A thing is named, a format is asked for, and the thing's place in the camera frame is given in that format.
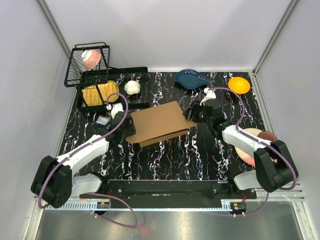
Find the black marbled surface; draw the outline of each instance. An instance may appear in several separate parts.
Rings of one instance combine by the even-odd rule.
[[[176,72],[149,73],[150,102],[152,106],[178,101],[184,111],[194,100],[203,98],[203,90],[186,90],[175,85]],[[202,72],[211,79],[211,87],[227,87],[231,77],[243,77],[251,82],[247,72]],[[241,106],[235,97],[225,91],[215,91],[229,120],[237,121]],[[242,128],[264,130],[255,93],[242,97],[245,117]],[[99,129],[95,121],[97,113],[83,115],[75,104],[70,113],[60,154],[64,154],[88,140]],[[226,180],[252,167],[244,163],[235,148],[221,139],[212,137],[205,124],[198,124],[187,135],[140,148],[122,139],[113,148],[97,157],[77,174],[99,172],[111,179],[126,180]]]

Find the cardboard box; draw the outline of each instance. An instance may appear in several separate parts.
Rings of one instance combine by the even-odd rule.
[[[126,141],[139,143],[140,147],[185,135],[197,125],[186,120],[177,101],[133,112],[131,117],[136,134]]]

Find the gray wall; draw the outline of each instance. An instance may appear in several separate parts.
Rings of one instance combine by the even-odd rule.
[[[18,240],[72,90],[63,85],[67,58],[35,0],[2,0],[0,33],[0,239]]]
[[[300,1],[258,73],[320,234],[320,1]]]
[[[69,47],[105,41],[116,68],[248,69],[290,0],[46,0]]]

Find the blue bowl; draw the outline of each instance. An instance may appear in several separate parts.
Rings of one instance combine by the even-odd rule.
[[[193,69],[185,69],[178,72],[175,76],[175,81],[180,83],[186,89],[196,89],[206,85],[211,80]]]

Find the orange bowl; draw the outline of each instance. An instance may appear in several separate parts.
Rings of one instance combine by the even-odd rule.
[[[229,88],[236,94],[246,94],[250,90],[250,83],[243,77],[233,77],[228,82]]]

